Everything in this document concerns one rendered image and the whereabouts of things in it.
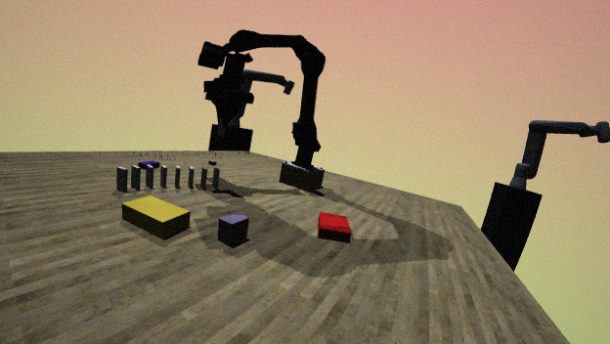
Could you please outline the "red flat block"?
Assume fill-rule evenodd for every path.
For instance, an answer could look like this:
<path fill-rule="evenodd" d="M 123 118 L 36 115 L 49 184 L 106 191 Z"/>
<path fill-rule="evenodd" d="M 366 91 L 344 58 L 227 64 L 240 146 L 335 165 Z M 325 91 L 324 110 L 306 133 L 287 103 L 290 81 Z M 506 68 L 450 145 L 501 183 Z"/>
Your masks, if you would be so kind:
<path fill-rule="evenodd" d="M 320 212 L 318 237 L 349 243 L 351 237 L 347 217 Z"/>

